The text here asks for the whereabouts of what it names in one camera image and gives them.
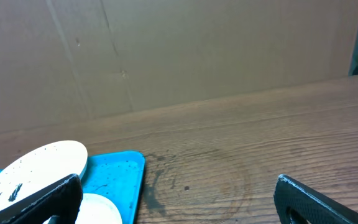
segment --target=wooden surface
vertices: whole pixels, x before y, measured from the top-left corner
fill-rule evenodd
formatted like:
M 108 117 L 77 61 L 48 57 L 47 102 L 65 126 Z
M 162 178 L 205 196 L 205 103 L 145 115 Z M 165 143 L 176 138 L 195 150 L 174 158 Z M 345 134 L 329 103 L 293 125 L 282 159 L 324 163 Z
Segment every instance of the wooden surface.
M 358 211 L 358 76 L 0 134 L 0 169 L 63 139 L 146 156 L 138 223 L 277 223 L 278 174 Z
M 0 0 L 0 133 L 346 77 L 357 28 L 358 0 Z

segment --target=white plate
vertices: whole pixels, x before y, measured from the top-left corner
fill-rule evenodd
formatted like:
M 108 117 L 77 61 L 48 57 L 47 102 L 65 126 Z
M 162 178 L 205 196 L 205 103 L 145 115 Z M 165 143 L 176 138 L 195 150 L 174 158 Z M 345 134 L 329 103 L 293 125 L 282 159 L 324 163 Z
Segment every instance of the white plate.
M 117 207 L 106 197 L 84 194 L 75 224 L 122 224 Z
M 76 141 L 59 141 L 35 149 L 0 173 L 0 210 L 15 204 L 69 174 L 83 176 L 88 153 Z M 15 200 L 9 197 L 21 185 Z

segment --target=wooden table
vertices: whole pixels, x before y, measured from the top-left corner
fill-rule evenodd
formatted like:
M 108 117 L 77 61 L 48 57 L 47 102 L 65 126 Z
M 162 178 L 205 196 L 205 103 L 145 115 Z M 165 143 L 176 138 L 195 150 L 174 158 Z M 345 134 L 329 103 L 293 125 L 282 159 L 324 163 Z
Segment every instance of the wooden table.
M 277 223 L 278 174 L 358 211 L 358 76 L 3 133 L 0 168 L 62 139 L 146 156 L 138 223 Z

